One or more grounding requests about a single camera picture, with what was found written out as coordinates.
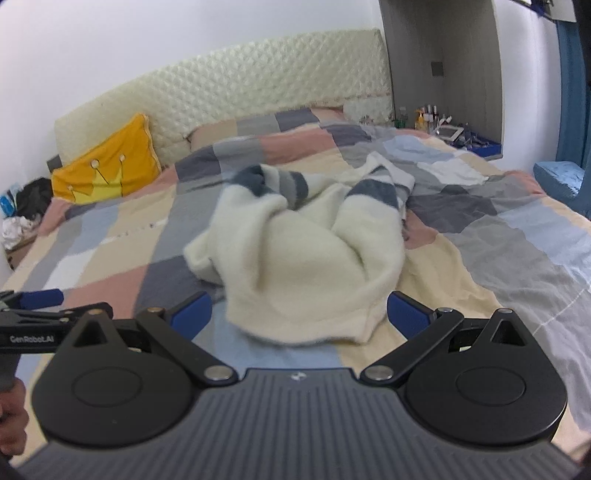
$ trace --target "pillow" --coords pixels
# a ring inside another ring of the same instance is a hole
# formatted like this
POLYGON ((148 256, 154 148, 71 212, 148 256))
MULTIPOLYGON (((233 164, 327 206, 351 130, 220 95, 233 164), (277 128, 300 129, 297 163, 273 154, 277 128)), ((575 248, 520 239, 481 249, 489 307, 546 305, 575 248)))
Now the pillow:
POLYGON ((238 120, 225 120, 197 127, 187 138, 191 143, 191 152, 195 152, 225 138, 276 134, 305 124, 329 121, 346 121, 342 108, 300 108, 238 120))
POLYGON ((161 167, 148 117, 136 113, 121 130, 51 174, 53 195, 73 203, 124 197, 152 183, 161 167))

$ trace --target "black bag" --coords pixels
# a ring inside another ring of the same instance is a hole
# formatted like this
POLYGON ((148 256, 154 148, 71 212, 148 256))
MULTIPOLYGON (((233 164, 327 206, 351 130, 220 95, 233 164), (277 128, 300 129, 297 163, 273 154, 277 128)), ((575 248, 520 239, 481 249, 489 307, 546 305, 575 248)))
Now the black bag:
POLYGON ((17 216, 27 220, 34 220, 37 215, 43 217, 52 197, 51 180, 43 177, 33 180, 17 193, 17 216))

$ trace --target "ribbed plate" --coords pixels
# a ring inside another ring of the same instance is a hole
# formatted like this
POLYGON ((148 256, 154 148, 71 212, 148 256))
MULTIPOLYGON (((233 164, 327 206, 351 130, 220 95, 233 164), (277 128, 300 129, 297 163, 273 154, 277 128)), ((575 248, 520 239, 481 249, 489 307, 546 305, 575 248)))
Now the ribbed plate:
POLYGON ((30 480, 566 480, 577 471, 549 443, 483 452, 441 440, 396 393, 364 387, 347 369, 250 370, 143 445, 93 452, 51 442, 20 467, 30 480))

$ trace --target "quilted headboard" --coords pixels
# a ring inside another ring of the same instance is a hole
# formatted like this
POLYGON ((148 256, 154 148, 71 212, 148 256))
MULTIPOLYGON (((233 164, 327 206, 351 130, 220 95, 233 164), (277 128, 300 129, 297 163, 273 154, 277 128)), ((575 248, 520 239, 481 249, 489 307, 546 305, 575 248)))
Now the quilted headboard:
POLYGON ((185 137, 199 125, 311 105, 344 105, 354 119, 388 116, 390 73, 379 30, 264 40, 146 73, 56 120, 57 147, 65 165, 143 112, 167 165, 189 154, 185 137))

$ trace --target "blue gripper pad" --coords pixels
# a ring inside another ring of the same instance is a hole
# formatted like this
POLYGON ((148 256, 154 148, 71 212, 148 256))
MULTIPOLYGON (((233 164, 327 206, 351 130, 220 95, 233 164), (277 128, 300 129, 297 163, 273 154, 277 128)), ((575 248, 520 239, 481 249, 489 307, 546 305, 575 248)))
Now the blue gripper pad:
POLYGON ((433 311, 425 305, 393 291, 388 297, 388 320, 407 340, 422 332, 431 323, 433 311))
POLYGON ((38 310, 55 307, 64 302, 64 294, 58 288, 52 290, 24 291, 21 293, 23 310, 38 310))
POLYGON ((170 326, 187 340, 193 340, 209 323, 212 308, 212 298, 200 292, 171 312, 170 326))

